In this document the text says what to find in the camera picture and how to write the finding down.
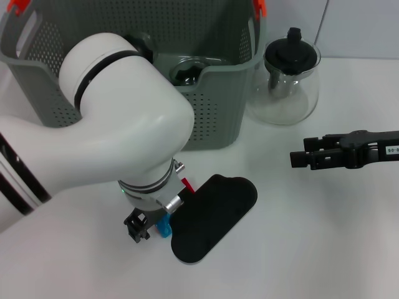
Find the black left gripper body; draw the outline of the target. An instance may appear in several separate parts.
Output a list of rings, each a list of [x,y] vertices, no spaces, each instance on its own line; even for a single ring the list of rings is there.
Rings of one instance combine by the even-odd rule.
[[[164,209],[157,209],[155,211],[146,211],[145,216],[147,219],[147,225],[155,225],[165,216],[169,216],[169,213],[167,213]]]

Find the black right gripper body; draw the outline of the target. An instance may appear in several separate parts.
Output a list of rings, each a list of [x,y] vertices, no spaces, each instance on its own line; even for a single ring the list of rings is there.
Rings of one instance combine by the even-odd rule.
[[[340,139],[347,169],[359,169],[367,164],[398,161],[398,131],[353,131]]]

